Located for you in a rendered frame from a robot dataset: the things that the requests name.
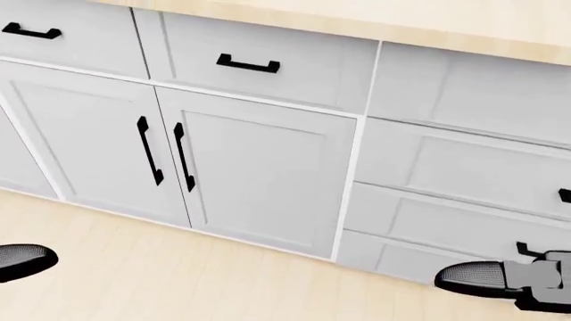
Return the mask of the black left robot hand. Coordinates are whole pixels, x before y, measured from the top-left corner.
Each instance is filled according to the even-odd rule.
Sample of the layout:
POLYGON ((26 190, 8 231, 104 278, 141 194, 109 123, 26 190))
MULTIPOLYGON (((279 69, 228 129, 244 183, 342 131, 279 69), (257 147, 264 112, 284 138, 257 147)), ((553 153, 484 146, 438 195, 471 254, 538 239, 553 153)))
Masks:
POLYGON ((55 251, 44 245, 0 245, 0 283, 43 272, 59 261, 55 251))

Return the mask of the grey drawer front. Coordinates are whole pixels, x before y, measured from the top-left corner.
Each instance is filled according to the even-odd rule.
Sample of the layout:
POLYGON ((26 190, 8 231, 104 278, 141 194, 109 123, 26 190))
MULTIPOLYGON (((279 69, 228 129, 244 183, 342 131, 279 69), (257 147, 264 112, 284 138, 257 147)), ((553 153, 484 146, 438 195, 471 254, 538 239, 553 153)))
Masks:
POLYGON ((489 136, 367 119, 357 181, 571 220, 571 152, 489 136))
POLYGON ((154 80, 364 112, 376 41, 170 12, 133 13, 154 80), (277 74, 219 66, 221 54, 281 66, 277 74))
POLYGON ((486 259, 524 260, 517 243, 571 251, 571 222, 362 183, 352 186, 344 226, 486 259))
POLYGON ((433 284, 441 269, 483 258, 343 230, 336 263, 415 283, 433 284))
POLYGON ((148 77, 129 8, 85 0, 0 0, 0 55, 148 77), (3 33, 10 22, 31 31, 59 29, 62 35, 40 39, 3 33))

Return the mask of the grey cabinet door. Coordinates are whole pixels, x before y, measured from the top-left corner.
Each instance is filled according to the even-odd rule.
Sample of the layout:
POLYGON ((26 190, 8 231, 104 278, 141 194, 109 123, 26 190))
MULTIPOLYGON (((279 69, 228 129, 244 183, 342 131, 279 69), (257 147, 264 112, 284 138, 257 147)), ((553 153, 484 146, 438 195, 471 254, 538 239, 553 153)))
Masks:
POLYGON ((165 87, 156 94, 193 229, 331 255, 354 119, 165 87), (191 193, 173 133, 178 122, 191 193))
POLYGON ((151 86, 0 62, 0 95, 13 108, 64 200, 189 226, 170 144, 151 86), (137 120, 164 179, 159 186, 137 120))
POLYGON ((0 187, 58 199, 15 111, 0 95, 0 187))

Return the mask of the grey handleless cabinet panel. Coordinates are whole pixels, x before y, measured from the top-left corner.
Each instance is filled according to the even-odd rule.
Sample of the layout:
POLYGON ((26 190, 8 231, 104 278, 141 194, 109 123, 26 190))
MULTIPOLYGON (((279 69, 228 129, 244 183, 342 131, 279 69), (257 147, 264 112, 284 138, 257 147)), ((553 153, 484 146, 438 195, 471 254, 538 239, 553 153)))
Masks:
POLYGON ((385 43, 368 114, 571 146, 571 67, 385 43))

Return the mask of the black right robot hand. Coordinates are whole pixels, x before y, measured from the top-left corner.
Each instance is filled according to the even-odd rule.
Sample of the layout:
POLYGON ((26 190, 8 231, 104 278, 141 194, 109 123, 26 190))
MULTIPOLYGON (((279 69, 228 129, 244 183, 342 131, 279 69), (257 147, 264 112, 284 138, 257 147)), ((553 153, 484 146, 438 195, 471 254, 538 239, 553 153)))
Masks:
POLYGON ((571 251, 546 251, 529 264, 454 264, 435 275, 434 286, 468 296, 513 300, 525 311, 571 315, 571 251))

